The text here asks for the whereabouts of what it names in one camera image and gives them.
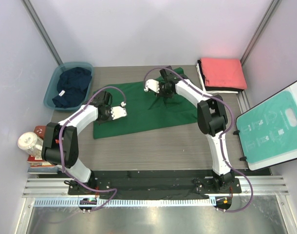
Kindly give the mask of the green t shirt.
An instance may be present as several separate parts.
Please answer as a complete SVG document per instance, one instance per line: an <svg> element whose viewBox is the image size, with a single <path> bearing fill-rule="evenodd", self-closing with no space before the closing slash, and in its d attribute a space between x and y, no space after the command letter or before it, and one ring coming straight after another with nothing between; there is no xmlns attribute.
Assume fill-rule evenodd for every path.
<svg viewBox="0 0 297 234"><path fill-rule="evenodd" d="M122 136L197 122L197 108L180 95L157 97L145 92L143 82L111 84L127 98L127 116L98 124L93 123L93 138Z"/></svg>

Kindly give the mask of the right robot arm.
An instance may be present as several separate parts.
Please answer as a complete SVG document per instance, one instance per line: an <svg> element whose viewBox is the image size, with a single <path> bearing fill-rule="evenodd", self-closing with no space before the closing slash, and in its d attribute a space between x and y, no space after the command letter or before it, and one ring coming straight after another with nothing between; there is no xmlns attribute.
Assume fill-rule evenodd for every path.
<svg viewBox="0 0 297 234"><path fill-rule="evenodd" d="M170 66L161 69L160 74L162 81L150 79L146 81L145 88L165 98L180 95L196 107L198 127L206 136L212 155L213 188L219 193L229 190L235 176L226 146L228 119L222 97L204 92L187 76L179 75Z"/></svg>

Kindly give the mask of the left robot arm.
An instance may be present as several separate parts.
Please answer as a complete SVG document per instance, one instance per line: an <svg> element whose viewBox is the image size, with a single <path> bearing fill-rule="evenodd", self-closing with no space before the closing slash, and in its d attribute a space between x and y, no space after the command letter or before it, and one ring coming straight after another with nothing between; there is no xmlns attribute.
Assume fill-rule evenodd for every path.
<svg viewBox="0 0 297 234"><path fill-rule="evenodd" d="M50 122L46 126L42 159L77 181L80 190L87 195L96 190L96 180L94 172L79 159L78 134L94 121L103 123L111 120L111 103L112 95L101 91L65 120Z"/></svg>

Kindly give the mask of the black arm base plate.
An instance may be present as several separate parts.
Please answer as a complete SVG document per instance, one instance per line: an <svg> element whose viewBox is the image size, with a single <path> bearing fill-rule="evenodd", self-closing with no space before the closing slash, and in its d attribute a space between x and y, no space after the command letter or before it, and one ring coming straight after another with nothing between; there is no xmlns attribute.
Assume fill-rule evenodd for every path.
<svg viewBox="0 0 297 234"><path fill-rule="evenodd" d="M93 171L85 183L92 189L109 190L116 188L123 196L149 191L166 196L167 192L183 194L240 194L240 182L231 171L218 176L211 170L154 170L154 171Z"/></svg>

